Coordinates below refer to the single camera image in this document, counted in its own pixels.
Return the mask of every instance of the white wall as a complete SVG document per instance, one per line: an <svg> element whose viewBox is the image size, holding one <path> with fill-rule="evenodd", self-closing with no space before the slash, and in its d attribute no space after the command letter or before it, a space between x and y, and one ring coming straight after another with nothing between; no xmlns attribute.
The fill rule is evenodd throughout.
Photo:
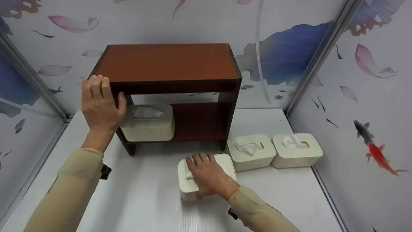
<svg viewBox="0 0 412 232"><path fill-rule="evenodd" d="M63 125L63 120L1 53L0 98L1 218Z"/></svg>
<svg viewBox="0 0 412 232"><path fill-rule="evenodd" d="M386 14L379 4L391 5L389 10L396 12L395 6L402 2L364 3L357 16L375 9ZM386 14L392 18L390 23L367 29L365 35L346 31L337 42L343 59L338 59L336 48L329 54L318 73L324 86L310 86L291 117L293 127L313 134L324 150L324 157L315 166L350 231L372 232L374 227L377 232L406 232L412 228L412 172L399 173L398 177L380 169L373 159L367 163L369 149L362 137L356 137L353 122L370 123L375 144L385 144L382 153L390 160L390 167L412 170L411 10L412 2L405 1L392 16ZM378 78L362 72L355 61L358 44L370 50L377 66L390 66L397 75ZM344 96L342 85L351 88L358 101Z"/></svg>
<svg viewBox="0 0 412 232"><path fill-rule="evenodd" d="M3 17L5 22L2 23L0 19L0 27L8 32L9 38L35 70L45 65L72 66L62 75L40 76L52 89L61 86L63 92L56 96L73 113L80 109L80 76L87 77L99 59L82 54L88 50L103 51L107 44L230 43L237 59L250 44L251 54L242 57L242 65L239 66L242 70L249 68L259 77L253 44L256 42L260 1L263 0L252 0L241 5L236 0L187 0L177 11L175 19L172 19L172 14L178 0L125 0L118 3L114 0L42 0L37 1L40 7L35 6L35 0L27 0L32 3L31 8L17 2L13 8L21 12L19 19L10 14L10 5L3 1L0 2L0 18ZM311 29L310 26L328 23L333 20L341 3L342 0L266 0L262 7L260 40L266 40L270 35L295 25L307 24L307 28ZM81 22L87 22L89 17L97 17L99 22L96 27L94 24L86 26L93 29L84 33L73 33L55 25L48 18L53 15ZM31 30L55 37L46 38ZM287 46L281 41L267 40L260 43L262 61L266 62L262 64L264 78L277 80L276 84L265 85L272 104L267 103L260 81L251 80L249 72L244 71L243 85L255 87L241 91L238 107L279 108L286 105L289 92L279 90L293 91L295 87L285 86L286 82L282 80L298 78L290 70L275 75L273 70L271 72L272 63L285 62L285 66L294 67L302 65L302 62L294 64L293 56L310 59L313 52L307 48L317 47L323 31L315 34L309 32L293 30L294 40L289 40ZM205 101L217 97L212 94L188 95L177 95L172 102ZM277 95L282 99L275 100ZM136 99L166 103L170 97L147 96Z"/></svg>

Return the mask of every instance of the wallpaper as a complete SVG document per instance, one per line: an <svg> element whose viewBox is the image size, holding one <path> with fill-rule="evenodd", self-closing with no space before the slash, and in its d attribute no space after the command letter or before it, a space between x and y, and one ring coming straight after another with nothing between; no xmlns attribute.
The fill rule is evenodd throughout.
<svg viewBox="0 0 412 232"><path fill-rule="evenodd" d="M0 217L62 125L63 120L0 53Z"/></svg>
<svg viewBox="0 0 412 232"><path fill-rule="evenodd" d="M71 113L108 44L229 43L242 71L237 107L284 107L342 0L0 0L7 35ZM321 78L315 85L322 85ZM216 101L217 93L134 96Z"/></svg>
<svg viewBox="0 0 412 232"><path fill-rule="evenodd" d="M349 231L411 231L412 2L364 1L291 117Z"/></svg>

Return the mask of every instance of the tissue box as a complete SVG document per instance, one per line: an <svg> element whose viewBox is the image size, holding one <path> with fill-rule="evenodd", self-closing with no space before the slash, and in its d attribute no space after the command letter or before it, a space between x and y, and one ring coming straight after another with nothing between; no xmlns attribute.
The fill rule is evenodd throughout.
<svg viewBox="0 0 412 232"><path fill-rule="evenodd" d="M232 159L228 154L217 154L215 155L217 163L223 168L225 173L232 177L236 181L236 173L234 171ZM183 159L178 165L178 178L180 194L182 198L186 201L197 200L196 192L199 190L195 179L187 179L186 175L189 173L189 168L187 167L186 160Z"/></svg>
<svg viewBox="0 0 412 232"><path fill-rule="evenodd" d="M161 111L158 118L133 118L139 107ZM129 142L169 141L175 134L175 120L171 105L129 105L123 124L120 126L124 137Z"/></svg>
<svg viewBox="0 0 412 232"><path fill-rule="evenodd" d="M242 141L242 144L257 142L260 143L263 148L256 150L253 155L250 155L237 149L235 140ZM232 157L236 172L269 166L270 162L272 162L276 156L276 150L265 134L242 136L234 140L229 139L227 141L226 152Z"/></svg>
<svg viewBox="0 0 412 232"><path fill-rule="evenodd" d="M323 155L322 148L315 137L309 133L297 134L302 137L309 147L300 149L288 149L283 145L283 140L288 135L275 135L272 137L273 145L278 155L273 159L275 168L295 168L312 166Z"/></svg>

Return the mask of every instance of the tissue box lid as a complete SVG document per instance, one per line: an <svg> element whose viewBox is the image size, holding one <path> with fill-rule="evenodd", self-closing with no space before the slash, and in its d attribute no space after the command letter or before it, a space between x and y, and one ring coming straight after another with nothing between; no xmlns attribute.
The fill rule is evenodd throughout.
<svg viewBox="0 0 412 232"><path fill-rule="evenodd" d="M303 142L306 142L309 147L301 149L287 149L283 145L283 139L288 135L274 135L272 137L273 145L278 154L283 158L304 158L304 157L321 157L323 155L322 148L316 141L315 137L309 133L298 133L303 137Z"/></svg>
<svg viewBox="0 0 412 232"><path fill-rule="evenodd" d="M225 173L236 181L236 173L234 171L232 159L230 158L230 156L226 153L216 154L215 159L217 163L223 168ZM180 190L184 193L199 191L199 186L197 185L195 179L186 178L186 175L189 172L190 171L187 167L186 160L181 160L178 165L178 178Z"/></svg>
<svg viewBox="0 0 412 232"><path fill-rule="evenodd" d="M241 141L258 141L262 143L263 149L257 150L253 156L249 155L247 153L239 151L236 146L234 141L237 139L238 142ZM227 145L229 148L230 155L232 156L232 159L239 163L239 162L245 162L245 161L250 161L250 160L256 160L256 159L263 159L263 158L268 158L268 157L274 157L276 155L276 149L273 146L272 142L268 138L266 134L257 134L257 135L247 135L247 136L241 136L241 137L236 137L235 139L229 139L227 141Z"/></svg>
<svg viewBox="0 0 412 232"><path fill-rule="evenodd" d="M160 118L154 119L133 119L133 114L135 110L139 107L154 108L161 112ZM173 107L168 104L158 104L158 105L129 105L127 106L126 118L121 126L121 128L149 128L149 127L168 127L173 121Z"/></svg>

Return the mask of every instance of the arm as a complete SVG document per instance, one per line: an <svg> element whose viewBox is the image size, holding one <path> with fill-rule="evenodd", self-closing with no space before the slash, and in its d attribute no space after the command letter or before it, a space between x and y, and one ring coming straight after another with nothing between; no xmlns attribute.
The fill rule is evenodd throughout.
<svg viewBox="0 0 412 232"><path fill-rule="evenodd" d="M25 232L76 231L101 176L103 152L126 114L126 99L116 108L107 77L92 76L82 84L82 112L90 131L73 151L30 217Z"/></svg>
<svg viewBox="0 0 412 232"><path fill-rule="evenodd" d="M229 202L231 212L254 232L300 232L279 211L266 204L254 191L240 186L228 176L213 155L193 155L194 162L186 162L192 172L199 191L197 198L218 194Z"/></svg>

